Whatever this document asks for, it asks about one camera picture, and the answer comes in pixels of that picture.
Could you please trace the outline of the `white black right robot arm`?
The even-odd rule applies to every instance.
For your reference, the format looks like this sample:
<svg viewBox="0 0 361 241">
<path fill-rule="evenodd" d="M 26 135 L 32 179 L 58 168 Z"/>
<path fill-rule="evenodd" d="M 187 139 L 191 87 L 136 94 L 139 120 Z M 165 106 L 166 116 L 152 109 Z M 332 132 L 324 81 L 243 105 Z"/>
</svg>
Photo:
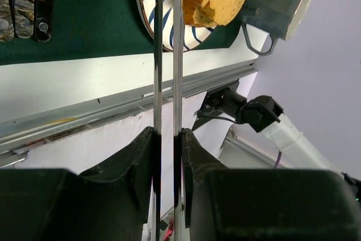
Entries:
<svg viewBox="0 0 361 241">
<path fill-rule="evenodd" d="M 337 169 L 306 139 L 284 114 L 283 108 L 270 96 L 261 95 L 252 100 L 227 90 L 220 99 L 218 108 L 232 117 L 239 125 L 248 124 L 274 143 L 296 168 L 331 170 L 350 184 L 357 179 Z"/>
</svg>

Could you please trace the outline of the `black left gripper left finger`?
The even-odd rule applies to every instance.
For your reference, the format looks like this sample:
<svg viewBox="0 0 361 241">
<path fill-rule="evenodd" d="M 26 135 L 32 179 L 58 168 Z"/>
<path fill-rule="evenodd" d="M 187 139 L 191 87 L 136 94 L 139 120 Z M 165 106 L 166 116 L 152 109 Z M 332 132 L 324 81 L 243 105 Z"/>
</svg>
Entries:
<svg viewBox="0 0 361 241">
<path fill-rule="evenodd" d="M 141 240 L 151 194 L 153 130 L 98 165 L 1 170 L 2 240 Z"/>
</svg>

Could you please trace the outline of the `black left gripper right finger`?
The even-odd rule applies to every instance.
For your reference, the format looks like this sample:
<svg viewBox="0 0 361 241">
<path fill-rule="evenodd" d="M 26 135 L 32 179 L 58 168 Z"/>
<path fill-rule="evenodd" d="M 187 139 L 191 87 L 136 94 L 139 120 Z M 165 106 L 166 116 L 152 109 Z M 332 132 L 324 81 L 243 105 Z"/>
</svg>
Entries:
<svg viewBox="0 0 361 241">
<path fill-rule="evenodd" d="M 182 130 L 191 240 L 359 240 L 360 206 L 327 170 L 230 169 Z"/>
</svg>

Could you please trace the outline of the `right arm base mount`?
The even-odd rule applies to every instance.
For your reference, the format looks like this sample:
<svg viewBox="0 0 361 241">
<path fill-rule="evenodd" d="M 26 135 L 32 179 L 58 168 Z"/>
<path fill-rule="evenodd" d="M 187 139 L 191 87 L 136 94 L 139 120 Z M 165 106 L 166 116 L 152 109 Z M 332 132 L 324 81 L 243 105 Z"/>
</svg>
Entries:
<svg viewBox="0 0 361 241">
<path fill-rule="evenodd" d="M 239 81 L 232 81 L 208 91 L 200 109 L 196 112 L 197 118 L 191 130 L 194 132 L 196 129 L 210 121 L 210 119 L 199 117 L 199 112 L 202 112 L 202 115 L 220 116 L 222 111 L 218 110 L 217 105 L 219 105 L 222 95 L 226 90 L 236 91 L 239 84 Z"/>
</svg>

